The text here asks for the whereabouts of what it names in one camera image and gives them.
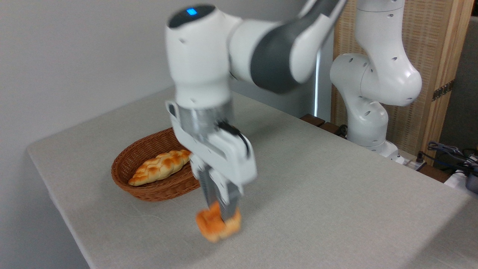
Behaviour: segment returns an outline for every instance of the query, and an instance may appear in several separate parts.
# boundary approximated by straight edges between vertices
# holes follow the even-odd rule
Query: brown basket
[[[160,153],[181,149],[185,147],[177,141],[172,128],[149,135],[134,142],[116,157],[111,166],[111,176],[116,185],[143,201],[157,202],[178,197],[199,188],[199,181],[194,178],[189,163],[166,179],[138,187],[130,186],[128,180],[146,160]]]

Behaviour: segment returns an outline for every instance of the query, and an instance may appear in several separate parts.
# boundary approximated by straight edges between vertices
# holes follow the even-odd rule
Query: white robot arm
[[[357,0],[355,38],[368,56],[340,55],[330,70],[346,105],[348,140],[400,163],[385,140],[388,115],[380,103],[407,106],[422,88],[403,48],[403,8],[404,0]]]
[[[176,92],[166,107],[176,137],[193,153],[207,204],[218,201],[224,221],[242,186],[257,176],[252,145],[231,126],[230,76],[276,93],[304,83],[346,1],[309,0],[287,23],[242,20],[212,5],[186,8],[169,20],[166,49]]]

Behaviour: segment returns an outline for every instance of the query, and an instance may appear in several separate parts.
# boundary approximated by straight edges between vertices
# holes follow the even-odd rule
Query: bread roll
[[[239,208],[232,218],[222,221],[219,203],[214,202],[210,209],[205,209],[196,215],[197,227],[201,234],[211,243],[228,238],[240,230],[241,215]]]
[[[191,152],[172,150],[161,153],[154,159],[145,161],[128,181],[132,186],[140,186],[146,183],[162,180],[179,171],[189,161]]]

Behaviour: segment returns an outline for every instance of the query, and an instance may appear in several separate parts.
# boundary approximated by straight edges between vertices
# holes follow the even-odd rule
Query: white wall
[[[171,86],[163,27],[194,2],[0,2],[1,269],[87,267],[25,149]],[[243,17],[286,20],[305,0],[206,2]]]

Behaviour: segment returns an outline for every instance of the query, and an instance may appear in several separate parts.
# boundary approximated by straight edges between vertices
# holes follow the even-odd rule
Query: table
[[[343,138],[235,94],[235,126],[259,177],[242,230],[199,233],[200,189],[143,202],[110,166],[170,127],[167,89],[33,143],[28,152],[89,266],[96,268],[478,268],[478,202]]]

